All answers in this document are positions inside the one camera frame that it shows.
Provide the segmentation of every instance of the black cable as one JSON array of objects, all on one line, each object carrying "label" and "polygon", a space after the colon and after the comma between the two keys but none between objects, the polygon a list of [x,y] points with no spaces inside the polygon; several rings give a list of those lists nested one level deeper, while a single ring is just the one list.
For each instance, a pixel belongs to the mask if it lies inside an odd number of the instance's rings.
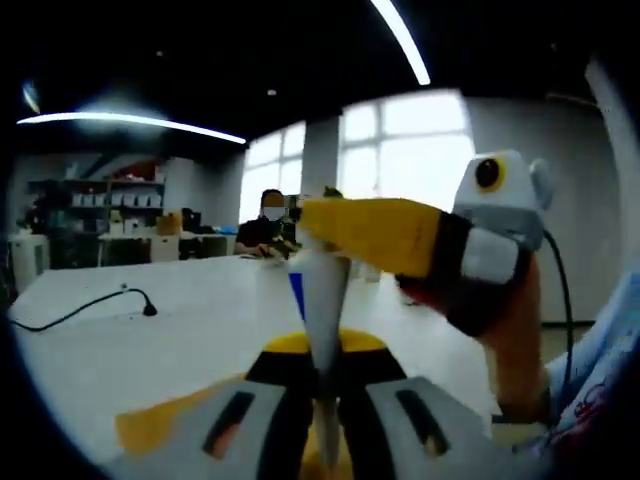
[{"label": "black cable", "polygon": [[55,320],[47,325],[44,325],[42,327],[29,327],[28,325],[23,325],[21,323],[18,323],[14,320],[9,320],[9,323],[12,323],[20,328],[23,328],[25,330],[29,330],[30,332],[42,332],[44,330],[48,330],[51,327],[54,327],[62,322],[64,322],[65,320],[70,319],[71,317],[73,317],[74,315],[77,315],[78,313],[80,313],[82,310],[91,307],[92,305],[95,305],[96,303],[100,303],[103,302],[105,300],[108,300],[110,298],[113,297],[117,297],[119,295],[124,295],[125,293],[129,293],[129,292],[136,292],[139,293],[140,295],[142,295],[144,297],[144,301],[145,301],[145,306],[144,309],[142,310],[142,314],[147,316],[147,317],[153,317],[154,315],[156,315],[158,313],[158,310],[156,309],[156,307],[153,305],[153,303],[151,303],[151,300],[149,299],[149,296],[143,292],[142,290],[140,290],[139,288],[127,288],[125,290],[120,290],[119,292],[114,292],[114,293],[110,293],[109,295],[105,295],[104,297],[100,297],[100,298],[96,298],[95,300],[92,300],[89,303],[85,303],[84,305],[82,305],[79,308],[76,308],[73,312],[68,313],[67,315],[65,315],[62,318],[59,318],[58,320]]},{"label": "black cable", "polygon": [[567,321],[567,363],[564,369],[564,380],[562,381],[562,389],[560,390],[560,405],[568,405],[570,403],[569,397],[569,381],[571,380],[571,363],[573,360],[573,312],[571,308],[571,297],[569,296],[569,283],[567,282],[567,275],[564,271],[564,264],[562,263],[562,257],[560,256],[560,249],[558,244],[554,240],[551,233],[547,230],[544,231],[544,238],[547,239],[551,250],[553,250],[553,256],[556,259],[558,265],[558,272],[560,273],[560,281],[562,283],[562,296],[564,298],[565,317]]}]

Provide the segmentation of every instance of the face mask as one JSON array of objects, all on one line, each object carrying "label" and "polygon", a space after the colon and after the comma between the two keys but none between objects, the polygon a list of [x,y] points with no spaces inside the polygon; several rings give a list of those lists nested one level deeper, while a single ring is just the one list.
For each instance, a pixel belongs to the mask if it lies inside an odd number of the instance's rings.
[{"label": "face mask", "polygon": [[284,207],[264,207],[263,214],[272,222],[275,222],[279,218],[284,216]]}]

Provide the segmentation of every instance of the desk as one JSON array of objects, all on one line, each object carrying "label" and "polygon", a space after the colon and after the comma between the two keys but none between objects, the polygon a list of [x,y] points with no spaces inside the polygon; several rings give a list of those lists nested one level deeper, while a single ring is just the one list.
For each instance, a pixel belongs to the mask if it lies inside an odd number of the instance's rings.
[{"label": "desk", "polygon": [[[98,241],[100,246],[98,247],[98,267],[102,266],[102,261],[104,258],[104,244],[106,242],[112,242],[117,240],[152,240],[157,238],[159,235],[152,232],[141,232],[141,233],[132,233],[132,234],[118,234],[112,235],[110,233],[104,233],[98,237]],[[233,255],[233,250],[235,246],[235,235],[222,235],[220,233],[192,233],[192,232],[182,232],[180,234],[180,240],[192,240],[194,238],[225,238],[227,241],[227,255]]]},{"label": "desk", "polygon": [[[303,329],[287,271],[239,257],[47,271],[10,313],[48,323],[126,282],[159,314],[123,295],[42,334],[16,337],[49,408],[95,462],[121,452],[115,415],[182,396],[245,371],[272,338]],[[343,326],[384,340],[408,375],[424,375],[481,415],[495,401],[482,347],[426,307],[402,304],[393,277],[350,283]]]}]

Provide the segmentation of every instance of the black shirt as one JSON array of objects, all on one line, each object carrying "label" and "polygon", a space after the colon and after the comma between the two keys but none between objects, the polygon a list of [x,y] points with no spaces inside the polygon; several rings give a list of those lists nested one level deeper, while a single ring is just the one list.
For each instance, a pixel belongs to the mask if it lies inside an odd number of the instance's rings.
[{"label": "black shirt", "polygon": [[242,243],[245,247],[255,247],[260,243],[269,245],[278,235],[295,243],[295,225],[281,221],[271,222],[267,217],[258,217],[240,225],[236,242]]}]

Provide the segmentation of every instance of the window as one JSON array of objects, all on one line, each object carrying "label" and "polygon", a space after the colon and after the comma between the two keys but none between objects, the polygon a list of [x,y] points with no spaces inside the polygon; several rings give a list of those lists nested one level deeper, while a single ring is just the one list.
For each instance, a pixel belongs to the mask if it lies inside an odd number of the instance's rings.
[{"label": "window", "polygon": [[349,198],[408,198],[451,211],[474,155],[457,93],[391,97],[345,109],[338,185]]},{"label": "window", "polygon": [[240,223],[258,216],[263,191],[277,188],[284,195],[300,193],[304,135],[305,124],[299,123],[249,146],[242,176]]}]

